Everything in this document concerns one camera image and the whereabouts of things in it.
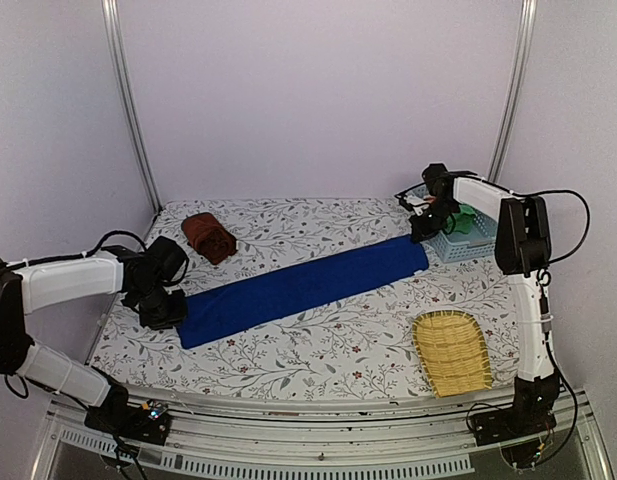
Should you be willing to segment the blue towel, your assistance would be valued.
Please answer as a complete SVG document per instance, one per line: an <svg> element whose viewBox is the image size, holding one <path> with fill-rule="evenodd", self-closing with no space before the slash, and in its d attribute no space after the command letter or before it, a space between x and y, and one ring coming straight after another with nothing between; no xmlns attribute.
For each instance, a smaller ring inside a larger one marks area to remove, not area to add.
<svg viewBox="0 0 617 480"><path fill-rule="evenodd" d="M366 293L429 268L408 236L278 269L186 298L177 328L188 350L306 310Z"/></svg>

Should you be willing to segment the brown towel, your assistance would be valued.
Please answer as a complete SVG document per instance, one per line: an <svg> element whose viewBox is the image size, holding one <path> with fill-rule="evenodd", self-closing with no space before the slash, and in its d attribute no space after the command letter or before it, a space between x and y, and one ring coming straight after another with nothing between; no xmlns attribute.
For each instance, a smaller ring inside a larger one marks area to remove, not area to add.
<svg viewBox="0 0 617 480"><path fill-rule="evenodd" d="M237 252L237 239L210 212L187 217L181 229L192 249L218 265Z"/></svg>

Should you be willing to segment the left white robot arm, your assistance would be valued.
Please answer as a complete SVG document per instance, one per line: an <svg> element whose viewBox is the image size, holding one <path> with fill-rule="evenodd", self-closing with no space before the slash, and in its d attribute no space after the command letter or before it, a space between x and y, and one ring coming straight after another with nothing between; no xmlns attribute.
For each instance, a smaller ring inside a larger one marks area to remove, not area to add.
<svg viewBox="0 0 617 480"><path fill-rule="evenodd" d="M177 327L187 305L174 277L185 262L183 251L164 237L143 252L110 246L64 259L6 263L0 258L0 375L70 398L85 410L90 429L117 440L164 445L172 422L164 404L131 405L127 388L110 375L35 340L25 317L55 304L121 293L141 326Z"/></svg>

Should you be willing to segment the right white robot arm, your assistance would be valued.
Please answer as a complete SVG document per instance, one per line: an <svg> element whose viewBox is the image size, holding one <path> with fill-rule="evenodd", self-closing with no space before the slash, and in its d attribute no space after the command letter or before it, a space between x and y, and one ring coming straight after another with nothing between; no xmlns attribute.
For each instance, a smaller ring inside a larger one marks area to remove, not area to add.
<svg viewBox="0 0 617 480"><path fill-rule="evenodd" d="M551 346L551 322L546 288L551 241L547 209L538 194L516 194L471 172L449 172L441 164L422 175L427 194L413 189L397 194L411 212L411 239L434 238L451 214L466 204L496 223L494 257L508 276L517 309L519 367L510 407L469 416L468 425L478 445L489 445L552 430L552 413L560 393L560 375Z"/></svg>

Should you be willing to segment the green towel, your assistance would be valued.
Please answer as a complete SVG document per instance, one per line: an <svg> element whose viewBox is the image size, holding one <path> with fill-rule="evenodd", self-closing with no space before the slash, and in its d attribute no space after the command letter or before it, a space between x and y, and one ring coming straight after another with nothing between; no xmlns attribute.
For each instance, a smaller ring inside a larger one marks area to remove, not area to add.
<svg viewBox="0 0 617 480"><path fill-rule="evenodd" d="M472 207L466 204L460 204L459 210L451 213L447 218L443 232L446 235L452 233L467 235L472 230L476 216L477 213Z"/></svg>

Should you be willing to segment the light blue plastic basket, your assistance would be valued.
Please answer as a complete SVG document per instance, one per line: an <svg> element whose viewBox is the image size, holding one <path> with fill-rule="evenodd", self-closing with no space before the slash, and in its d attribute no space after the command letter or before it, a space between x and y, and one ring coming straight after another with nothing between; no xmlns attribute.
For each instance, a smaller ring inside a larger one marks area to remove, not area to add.
<svg viewBox="0 0 617 480"><path fill-rule="evenodd" d="M419 214L432 199L453 200L440 194L431 196L424 183L395 195L400 206L411 213ZM443 230L435 237L420 243L427 243L444 263L459 262L489 256L494 253L497 223L495 220L472 207L477 216L469 234L452 233L446 235Z"/></svg>

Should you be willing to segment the yellow bamboo tray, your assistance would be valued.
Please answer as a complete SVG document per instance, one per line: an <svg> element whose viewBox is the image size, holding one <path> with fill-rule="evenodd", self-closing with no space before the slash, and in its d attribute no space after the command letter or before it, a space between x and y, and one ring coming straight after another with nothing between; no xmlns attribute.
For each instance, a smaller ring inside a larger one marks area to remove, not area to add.
<svg viewBox="0 0 617 480"><path fill-rule="evenodd" d="M423 313L413 321L412 336L436 398L492 388L486 341L472 315L458 310Z"/></svg>

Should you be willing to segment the floral tablecloth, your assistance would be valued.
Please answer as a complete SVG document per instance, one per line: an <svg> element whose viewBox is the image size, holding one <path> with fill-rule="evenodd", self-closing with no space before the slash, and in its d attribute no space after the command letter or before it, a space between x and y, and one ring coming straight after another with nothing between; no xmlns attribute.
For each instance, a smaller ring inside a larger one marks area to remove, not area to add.
<svg viewBox="0 0 617 480"><path fill-rule="evenodd" d="M196 294L409 231L393 199L195 200L165 206L153 236L182 241L182 221L213 214L238 241L219 265L190 258L184 290ZM493 383L512 383L519 364L519 315L507 278L490 257L444 263L368 293L300 312L186 349L175 330L143 328L115 304L91 364L129 384L172 393L260 400L423 397L431 389L412 339L423 313L472 315L485 338Z"/></svg>

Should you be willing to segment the aluminium front rail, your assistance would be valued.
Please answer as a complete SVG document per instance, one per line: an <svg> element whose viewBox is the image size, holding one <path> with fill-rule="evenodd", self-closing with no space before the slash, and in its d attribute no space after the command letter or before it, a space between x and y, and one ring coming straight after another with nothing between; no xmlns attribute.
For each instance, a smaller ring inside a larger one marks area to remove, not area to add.
<svg viewBox="0 0 617 480"><path fill-rule="evenodd" d="M163 445L116 454L84 412L54 400L45 417L35 479L612 479L615 471L584 392L561 395L556 428L482 445L471 415L506 408L500 388L436 399L253 400L135 387L133 403L164 402Z"/></svg>

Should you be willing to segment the left aluminium frame post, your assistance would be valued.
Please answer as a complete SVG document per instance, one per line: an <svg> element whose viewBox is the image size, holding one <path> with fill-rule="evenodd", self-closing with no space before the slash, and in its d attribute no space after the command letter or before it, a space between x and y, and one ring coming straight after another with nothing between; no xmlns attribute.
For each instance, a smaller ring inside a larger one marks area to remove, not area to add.
<svg viewBox="0 0 617 480"><path fill-rule="evenodd" d="M116 77L122 110L136 157L140 178L149 204L154 214L158 214L163 206L154 173L147 156L140 120L132 92L130 72L122 36L119 5L118 2L114 0L103 0L101 5L113 71Z"/></svg>

